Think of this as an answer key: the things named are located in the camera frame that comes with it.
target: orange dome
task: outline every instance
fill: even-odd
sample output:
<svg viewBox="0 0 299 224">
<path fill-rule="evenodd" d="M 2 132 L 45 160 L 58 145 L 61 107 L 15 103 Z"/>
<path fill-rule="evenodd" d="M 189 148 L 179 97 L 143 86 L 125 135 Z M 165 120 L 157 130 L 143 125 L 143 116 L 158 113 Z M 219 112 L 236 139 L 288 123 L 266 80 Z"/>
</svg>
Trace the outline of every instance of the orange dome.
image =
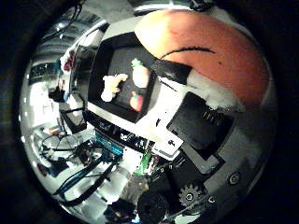
<svg viewBox="0 0 299 224">
<path fill-rule="evenodd" d="M 161 10 L 145 16 L 135 33 L 155 57 L 191 66 L 246 108 L 261 104 L 269 72 L 256 46 L 235 28 L 194 11 Z"/>
</svg>

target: screw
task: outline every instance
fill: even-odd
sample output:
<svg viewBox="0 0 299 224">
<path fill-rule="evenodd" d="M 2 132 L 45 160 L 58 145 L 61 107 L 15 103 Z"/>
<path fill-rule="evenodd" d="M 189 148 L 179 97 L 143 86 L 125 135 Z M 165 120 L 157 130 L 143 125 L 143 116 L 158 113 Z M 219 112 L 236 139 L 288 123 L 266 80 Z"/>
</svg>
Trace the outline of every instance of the screw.
<svg viewBox="0 0 299 224">
<path fill-rule="evenodd" d="M 216 202 L 213 196 L 210 196 L 207 201 L 210 203 Z"/>
<path fill-rule="evenodd" d="M 229 178 L 230 185 L 236 185 L 241 179 L 241 174 L 239 172 L 233 173 Z"/>
<path fill-rule="evenodd" d="M 191 193 L 186 195 L 186 200 L 191 201 L 193 199 L 193 195 Z"/>
</svg>

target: white cotton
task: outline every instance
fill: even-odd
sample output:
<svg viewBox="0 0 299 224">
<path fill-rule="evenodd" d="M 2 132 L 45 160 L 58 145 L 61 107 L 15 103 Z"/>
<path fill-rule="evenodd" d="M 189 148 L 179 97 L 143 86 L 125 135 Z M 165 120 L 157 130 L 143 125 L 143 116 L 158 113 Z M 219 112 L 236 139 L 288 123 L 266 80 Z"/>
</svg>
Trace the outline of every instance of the white cotton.
<svg viewBox="0 0 299 224">
<path fill-rule="evenodd" d="M 224 108 L 244 111 L 245 107 L 237 97 L 222 85 L 198 74 L 194 69 L 189 73 L 187 86 L 194 87 L 193 93 L 204 100 L 212 109 Z"/>
</svg>

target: gear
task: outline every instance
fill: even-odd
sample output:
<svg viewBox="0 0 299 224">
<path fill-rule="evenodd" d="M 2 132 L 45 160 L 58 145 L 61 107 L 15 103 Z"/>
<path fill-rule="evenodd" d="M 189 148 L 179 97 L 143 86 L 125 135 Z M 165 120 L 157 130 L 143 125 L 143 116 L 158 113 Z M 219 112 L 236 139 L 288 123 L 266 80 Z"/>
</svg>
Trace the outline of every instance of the gear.
<svg viewBox="0 0 299 224">
<path fill-rule="evenodd" d="M 193 186 L 192 184 L 189 186 L 185 185 L 183 189 L 180 189 L 178 200 L 183 206 L 188 207 L 191 204 L 196 204 L 201 194 L 202 191 L 198 188 L 198 186 Z"/>
</svg>

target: black marker line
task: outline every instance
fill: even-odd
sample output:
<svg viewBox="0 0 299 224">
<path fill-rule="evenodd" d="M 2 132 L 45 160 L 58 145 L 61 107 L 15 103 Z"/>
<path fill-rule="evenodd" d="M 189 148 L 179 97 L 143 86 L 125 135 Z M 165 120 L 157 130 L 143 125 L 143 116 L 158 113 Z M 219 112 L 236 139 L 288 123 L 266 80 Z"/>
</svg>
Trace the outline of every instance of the black marker line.
<svg viewBox="0 0 299 224">
<path fill-rule="evenodd" d="M 160 59 L 168 56 L 169 54 L 172 54 L 172 53 L 179 53 L 179 52 L 182 52 L 182 51 L 187 51 L 187 50 L 198 50 L 198 51 L 203 51 L 203 52 L 207 52 L 207 53 L 216 53 L 215 51 L 211 50 L 211 49 L 207 49 L 207 48 L 202 48 L 202 47 L 184 47 L 184 48 L 181 48 L 181 49 L 174 49 L 174 50 L 171 50 L 169 51 L 168 53 L 166 53 L 165 55 L 163 55 Z"/>
</svg>

